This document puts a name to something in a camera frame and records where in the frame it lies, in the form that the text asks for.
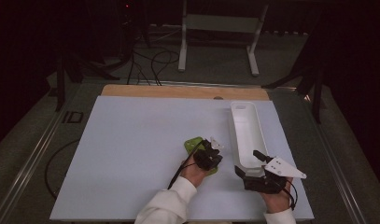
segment white long-sleeve shirt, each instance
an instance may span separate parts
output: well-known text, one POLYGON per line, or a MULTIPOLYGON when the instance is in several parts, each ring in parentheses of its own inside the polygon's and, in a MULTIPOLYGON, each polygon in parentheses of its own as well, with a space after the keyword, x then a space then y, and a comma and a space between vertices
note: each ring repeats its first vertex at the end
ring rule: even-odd
MULTIPOLYGON (((187 221, 187 205, 196 194, 188 179, 179 176, 170 189, 159 191, 140 211, 134 224, 181 224, 187 221)), ((295 223, 291 209, 264 214, 268 224, 295 223)))

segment human arm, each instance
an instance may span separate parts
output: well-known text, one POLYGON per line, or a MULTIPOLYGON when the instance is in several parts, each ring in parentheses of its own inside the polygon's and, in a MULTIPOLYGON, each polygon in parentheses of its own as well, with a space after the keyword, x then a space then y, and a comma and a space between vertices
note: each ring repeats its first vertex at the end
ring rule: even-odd
MULTIPOLYGON (((285 189, 290 191, 290 183, 292 178, 288 178, 285 189)), ((283 190, 277 194, 260 193, 265 201, 267 211, 264 214, 268 224, 293 224, 295 222, 294 215, 289 206, 289 196, 283 190)))
POLYGON ((187 220, 187 205, 196 194, 207 171, 202 170, 191 157, 170 189, 159 191, 137 215, 135 224, 176 224, 187 220))

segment white plastic container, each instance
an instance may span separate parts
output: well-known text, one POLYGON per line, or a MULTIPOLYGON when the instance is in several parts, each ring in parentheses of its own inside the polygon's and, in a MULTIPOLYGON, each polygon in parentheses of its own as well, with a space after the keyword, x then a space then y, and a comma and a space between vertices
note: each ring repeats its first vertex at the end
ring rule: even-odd
POLYGON ((232 102, 230 133, 233 163, 249 176, 263 175, 266 163, 253 156, 253 150, 268 155, 256 106, 251 102, 232 102))

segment sleeve cuff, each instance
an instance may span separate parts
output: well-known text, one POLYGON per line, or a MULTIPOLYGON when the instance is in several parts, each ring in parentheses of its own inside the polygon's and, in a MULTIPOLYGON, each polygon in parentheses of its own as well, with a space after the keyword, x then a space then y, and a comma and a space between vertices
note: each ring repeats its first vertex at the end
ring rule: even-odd
POLYGON ((292 214, 292 210, 289 208, 283 212, 268 214, 264 213, 266 223, 274 223, 274 224, 292 224, 295 223, 294 215, 292 214))
POLYGON ((191 182, 182 176, 179 176, 177 178, 176 182, 172 185, 170 190, 176 191, 180 198, 183 199, 187 204, 197 192, 196 188, 191 184, 191 182))

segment white tabletop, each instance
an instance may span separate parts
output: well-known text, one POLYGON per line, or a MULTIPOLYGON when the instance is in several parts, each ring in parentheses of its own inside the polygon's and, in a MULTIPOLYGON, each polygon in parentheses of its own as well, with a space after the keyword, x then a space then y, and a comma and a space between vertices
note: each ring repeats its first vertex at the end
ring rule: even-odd
MULTIPOLYGON (((134 220, 158 190, 167 188, 187 158, 184 142, 213 136, 225 146, 220 153, 223 160, 190 202, 189 220, 264 220, 260 195, 244 190, 234 172, 228 122, 231 102, 99 96, 50 218, 134 220)), ((274 104, 251 102, 257 106, 270 156, 295 165, 274 104)), ((296 178, 293 184, 299 194, 294 216, 313 218, 302 181, 296 178)))

